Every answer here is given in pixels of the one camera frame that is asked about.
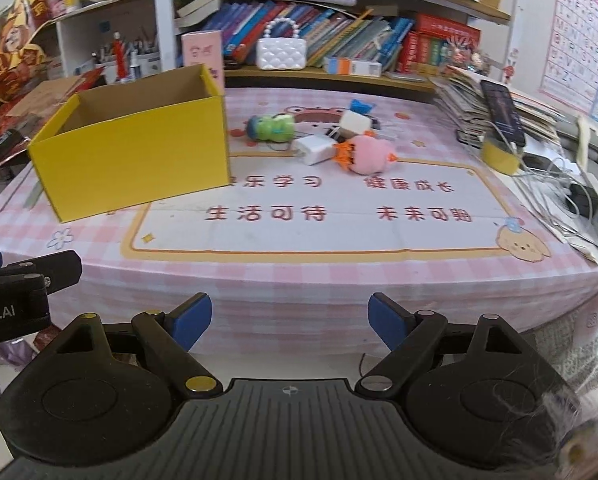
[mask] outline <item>pink plush toy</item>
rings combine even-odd
[[[385,139],[377,139],[371,132],[355,136],[341,144],[335,144],[336,160],[344,170],[362,175],[381,173],[397,160],[394,145]]]

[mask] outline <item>table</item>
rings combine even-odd
[[[399,160],[382,175],[345,173],[333,161],[304,166],[284,145],[238,136],[251,114],[283,111],[298,132],[322,132],[353,98],[374,104],[382,134],[396,138]],[[495,312],[525,331],[598,290],[598,267],[549,234],[433,105],[229,89],[226,112],[232,186],[67,224],[45,195],[25,208],[38,182],[31,168],[0,195],[7,262],[67,249],[83,260],[79,285],[51,297],[58,325],[90,311],[123,322],[204,291],[213,320],[195,352],[378,351],[367,322],[376,291],[451,322]],[[577,317],[575,338],[597,329],[598,296]]]

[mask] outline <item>silver screw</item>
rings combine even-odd
[[[392,387],[392,381],[382,375],[370,375],[361,379],[361,386],[371,392],[385,392]]]

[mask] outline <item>quilted handbag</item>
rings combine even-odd
[[[270,38],[277,23],[292,26],[291,38]],[[300,70],[305,68],[305,40],[299,38],[299,25],[290,18],[277,18],[268,23],[263,37],[256,42],[256,66],[261,70]]]

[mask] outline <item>stack of papers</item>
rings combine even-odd
[[[439,97],[437,104],[457,125],[459,140],[478,147],[486,133],[492,131],[480,83],[482,80],[498,82],[461,68],[451,69],[454,74],[450,79],[433,80]],[[560,144],[556,124],[565,117],[556,108],[528,94],[513,88],[509,90],[525,133],[537,140]]]

